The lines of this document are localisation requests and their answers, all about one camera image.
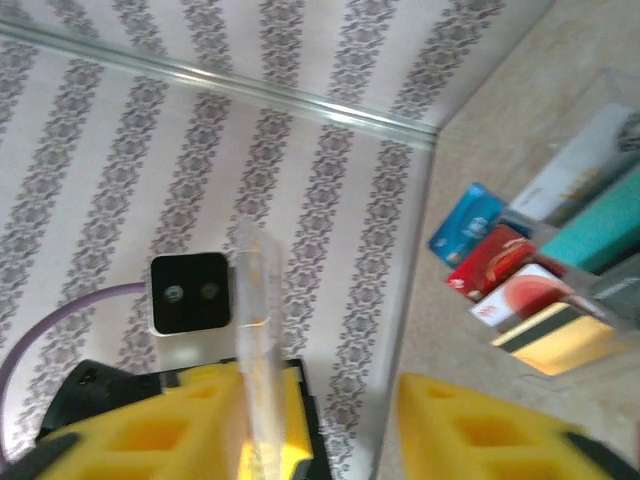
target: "yellow sponge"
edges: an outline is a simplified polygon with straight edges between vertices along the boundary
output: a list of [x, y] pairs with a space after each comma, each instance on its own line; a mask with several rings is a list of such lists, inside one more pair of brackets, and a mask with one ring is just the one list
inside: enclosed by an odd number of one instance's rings
[[[250, 480], [252, 445], [237, 364], [179, 374], [167, 393], [75, 423], [51, 435], [82, 438], [43, 480]], [[311, 459], [312, 448], [295, 369], [284, 371], [286, 439], [282, 478]]]
[[408, 480], [609, 478], [562, 437], [579, 427], [474, 390], [402, 374], [397, 415]]

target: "patterned wallpaper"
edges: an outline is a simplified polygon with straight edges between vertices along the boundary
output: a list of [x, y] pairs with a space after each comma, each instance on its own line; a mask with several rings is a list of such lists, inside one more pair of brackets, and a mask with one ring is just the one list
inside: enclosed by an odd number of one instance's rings
[[0, 0], [0, 16], [442, 126], [553, 0]]
[[[0, 360], [56, 307], [143, 280], [157, 255], [233, 258], [248, 216], [288, 257], [286, 353], [306, 360], [335, 478], [368, 478], [429, 150], [321, 120], [0, 36]], [[107, 300], [27, 351], [0, 429], [11, 458], [81, 359], [158, 369], [147, 308]]]

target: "beige floor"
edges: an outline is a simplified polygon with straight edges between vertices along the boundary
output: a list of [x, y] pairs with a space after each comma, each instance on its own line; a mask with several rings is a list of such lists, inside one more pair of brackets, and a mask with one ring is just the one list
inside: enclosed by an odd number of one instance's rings
[[[602, 67], [640, 70], [638, 45], [638, 0], [558, 0], [444, 130], [399, 364], [399, 371], [438, 377], [583, 424], [630, 459], [637, 448], [640, 370], [562, 393], [521, 379], [516, 361], [487, 346], [491, 332], [466, 312], [467, 300], [444, 285], [447, 270], [424, 242], [471, 182], [497, 188]], [[378, 478], [402, 478], [393, 414]]]

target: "purple cable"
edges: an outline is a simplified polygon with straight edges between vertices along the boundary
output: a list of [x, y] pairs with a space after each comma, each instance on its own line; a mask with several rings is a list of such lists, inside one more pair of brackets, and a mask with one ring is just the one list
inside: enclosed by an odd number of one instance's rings
[[90, 293], [84, 297], [67, 303], [64, 307], [59, 308], [55, 312], [50, 313], [36, 323], [31, 330], [25, 333], [24, 336], [18, 340], [18, 343], [16, 343], [11, 349], [2, 366], [0, 366], [0, 473], [9, 465], [4, 444], [4, 402], [7, 396], [7, 387], [9, 386], [9, 381], [13, 376], [13, 372], [15, 371], [18, 362], [22, 359], [22, 356], [25, 354], [27, 349], [47, 330], [60, 322], [60, 320], [67, 318], [78, 310], [86, 308], [106, 298], [128, 295], [130, 293], [144, 293], [145, 291], [146, 285], [143, 282], [139, 282], [116, 285], [115, 287], [108, 287]]

